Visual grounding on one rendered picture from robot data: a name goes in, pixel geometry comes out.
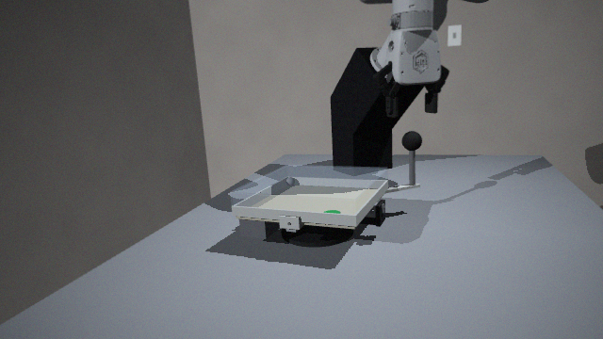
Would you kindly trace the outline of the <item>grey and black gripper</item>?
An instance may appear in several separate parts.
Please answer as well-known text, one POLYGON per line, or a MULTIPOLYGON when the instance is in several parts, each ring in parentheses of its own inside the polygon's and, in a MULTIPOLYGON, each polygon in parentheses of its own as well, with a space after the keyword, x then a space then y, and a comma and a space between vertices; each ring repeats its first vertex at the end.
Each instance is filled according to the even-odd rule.
POLYGON ((428 91, 425 112, 437 113, 438 93, 448 74, 449 70, 441 65, 437 31, 433 27, 412 27, 390 33, 386 66, 375 73, 373 79, 385 97, 387 117, 397 118, 399 98, 396 94, 401 85, 423 84, 428 91), (385 76, 388 85, 383 80, 385 76))

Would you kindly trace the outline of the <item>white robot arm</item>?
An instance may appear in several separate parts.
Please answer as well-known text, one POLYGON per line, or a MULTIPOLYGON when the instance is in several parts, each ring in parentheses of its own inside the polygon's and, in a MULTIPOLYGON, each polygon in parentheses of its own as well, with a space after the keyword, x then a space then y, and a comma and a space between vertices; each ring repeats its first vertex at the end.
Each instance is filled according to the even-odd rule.
MULTIPOLYGON (((392 30, 412 27, 433 27, 438 30, 447 16, 448 0, 360 0, 365 4, 392 3, 392 17, 387 24, 392 30)), ((386 66, 389 36, 383 47, 376 48, 370 55, 370 62, 378 72, 386 66)))

